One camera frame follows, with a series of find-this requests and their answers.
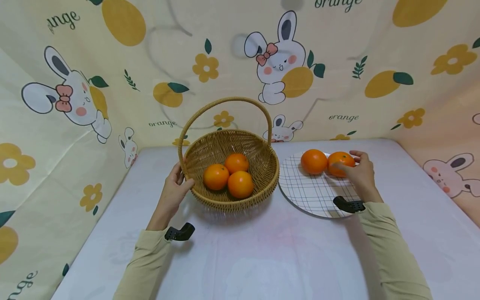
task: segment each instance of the pink bow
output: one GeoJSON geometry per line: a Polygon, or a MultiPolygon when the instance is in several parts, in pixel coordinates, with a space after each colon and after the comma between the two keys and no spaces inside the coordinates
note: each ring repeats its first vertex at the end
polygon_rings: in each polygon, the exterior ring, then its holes
{"type": "Polygon", "coordinates": [[[278,48],[274,44],[272,43],[268,44],[267,50],[265,51],[265,53],[257,55],[258,64],[263,67],[266,64],[267,59],[269,59],[270,56],[274,55],[277,51],[278,51],[278,48]]]}
{"type": "Polygon", "coordinates": [[[132,159],[132,163],[130,163],[130,167],[131,167],[131,166],[133,166],[133,163],[135,162],[135,160],[137,160],[137,157],[138,157],[138,155],[137,155],[137,154],[135,154],[135,158],[134,158],[134,159],[132,159]]]}
{"type": "Polygon", "coordinates": [[[58,111],[71,112],[72,105],[70,104],[70,96],[73,94],[73,89],[69,85],[57,85],[55,87],[57,93],[60,95],[60,99],[55,103],[55,108],[58,111]]]}

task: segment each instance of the yellow flower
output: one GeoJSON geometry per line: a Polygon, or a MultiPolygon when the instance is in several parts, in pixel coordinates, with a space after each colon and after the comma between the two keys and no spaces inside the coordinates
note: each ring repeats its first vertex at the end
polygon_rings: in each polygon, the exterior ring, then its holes
{"type": "Polygon", "coordinates": [[[207,82],[209,78],[215,79],[218,77],[218,60],[215,57],[207,57],[200,53],[195,57],[196,65],[193,65],[192,70],[198,75],[200,82],[207,82]]]}
{"type": "Polygon", "coordinates": [[[80,200],[80,206],[85,206],[85,211],[89,212],[91,211],[97,203],[102,200],[103,193],[101,192],[102,190],[102,184],[97,183],[95,186],[89,184],[86,187],[84,187],[84,194],[85,196],[82,197],[80,200]]]}
{"type": "Polygon", "coordinates": [[[0,144],[0,183],[10,180],[13,185],[22,185],[30,178],[27,170],[35,168],[35,160],[28,155],[22,155],[17,145],[0,144]]]}
{"type": "Polygon", "coordinates": [[[226,110],[222,111],[219,115],[215,115],[213,119],[215,120],[213,124],[216,127],[224,127],[224,128],[230,127],[230,123],[233,122],[233,120],[235,120],[235,118],[233,116],[230,116],[228,114],[228,111],[226,110]]]}
{"type": "MultiPolygon", "coordinates": [[[[172,145],[178,146],[180,142],[180,139],[175,139],[175,141],[172,143],[172,145]]],[[[187,140],[183,140],[182,146],[188,146],[190,145],[190,142],[187,140]]]]}
{"type": "Polygon", "coordinates": [[[403,124],[405,128],[412,128],[413,126],[420,126],[423,123],[421,117],[425,114],[425,110],[423,108],[419,108],[417,110],[411,110],[406,112],[403,117],[399,118],[397,123],[403,124]]]}
{"type": "Polygon", "coordinates": [[[470,65],[477,59],[477,54],[468,51],[466,44],[455,45],[447,51],[446,55],[440,55],[433,65],[435,68],[431,75],[447,72],[449,75],[458,74],[463,71],[463,67],[470,65]]]}
{"type": "Polygon", "coordinates": [[[336,140],[349,140],[349,136],[344,136],[343,134],[338,134],[334,139],[330,139],[331,141],[336,141],[336,140]]]}

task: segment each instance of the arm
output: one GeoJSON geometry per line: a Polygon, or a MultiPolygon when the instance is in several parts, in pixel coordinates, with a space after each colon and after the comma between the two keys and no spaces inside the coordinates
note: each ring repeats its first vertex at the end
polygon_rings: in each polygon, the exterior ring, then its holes
{"type": "Polygon", "coordinates": [[[184,184],[182,182],[180,163],[177,163],[165,179],[160,200],[146,230],[140,233],[114,300],[147,300],[154,293],[156,280],[170,249],[170,242],[164,238],[166,228],[178,211],[180,202],[195,184],[192,179],[184,184]]]}
{"type": "Polygon", "coordinates": [[[395,218],[375,187],[373,163],[366,153],[350,151],[359,163],[351,168],[336,167],[345,171],[365,210],[357,213],[363,230],[367,234],[377,259],[380,282],[388,300],[432,300],[432,294],[418,266],[408,249],[395,218]]]}

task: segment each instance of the basket handle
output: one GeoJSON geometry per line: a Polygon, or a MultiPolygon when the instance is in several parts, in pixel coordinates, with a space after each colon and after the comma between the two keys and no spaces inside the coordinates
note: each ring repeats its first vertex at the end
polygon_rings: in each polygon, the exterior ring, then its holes
{"type": "MultiPolygon", "coordinates": [[[[182,145],[183,145],[183,137],[185,136],[185,134],[187,133],[187,130],[190,128],[190,126],[192,125],[192,123],[201,115],[203,114],[204,112],[206,112],[207,110],[211,109],[212,107],[214,106],[217,106],[221,103],[225,103],[225,102],[230,102],[230,101],[243,101],[243,102],[248,102],[248,103],[251,103],[255,106],[257,106],[265,115],[266,119],[267,119],[267,125],[268,125],[268,137],[271,137],[272,136],[272,119],[270,118],[270,114],[268,113],[268,111],[266,110],[266,108],[261,105],[260,103],[258,103],[258,101],[255,101],[255,100],[252,100],[250,98],[245,98],[245,97],[226,97],[226,98],[222,98],[222,99],[219,99],[217,101],[213,101],[207,105],[205,105],[204,107],[202,107],[199,111],[197,111],[191,118],[190,120],[188,120],[188,122],[185,124],[185,126],[183,127],[183,130],[180,134],[180,138],[179,138],[179,143],[178,143],[178,153],[179,153],[179,160],[180,160],[180,165],[181,165],[181,168],[182,170],[185,170],[185,162],[183,161],[183,153],[182,153],[182,145]]],[[[271,143],[272,143],[272,140],[270,138],[267,139],[267,143],[268,145],[270,146],[271,143]]]]}

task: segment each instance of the hand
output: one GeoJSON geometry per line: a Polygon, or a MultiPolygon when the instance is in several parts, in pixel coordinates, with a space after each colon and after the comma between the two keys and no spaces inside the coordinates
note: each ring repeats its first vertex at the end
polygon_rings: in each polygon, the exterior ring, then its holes
{"type": "Polygon", "coordinates": [[[364,202],[381,202],[383,200],[375,186],[375,179],[373,171],[373,163],[369,160],[368,154],[361,151],[350,151],[354,157],[355,162],[358,163],[355,167],[345,166],[342,163],[336,163],[334,166],[345,172],[348,179],[355,186],[355,191],[360,199],[364,202]]]}
{"type": "Polygon", "coordinates": [[[146,230],[160,231],[167,228],[168,223],[178,211],[183,198],[195,185],[193,179],[183,183],[184,178],[180,162],[178,162],[165,179],[162,194],[146,230]]]}

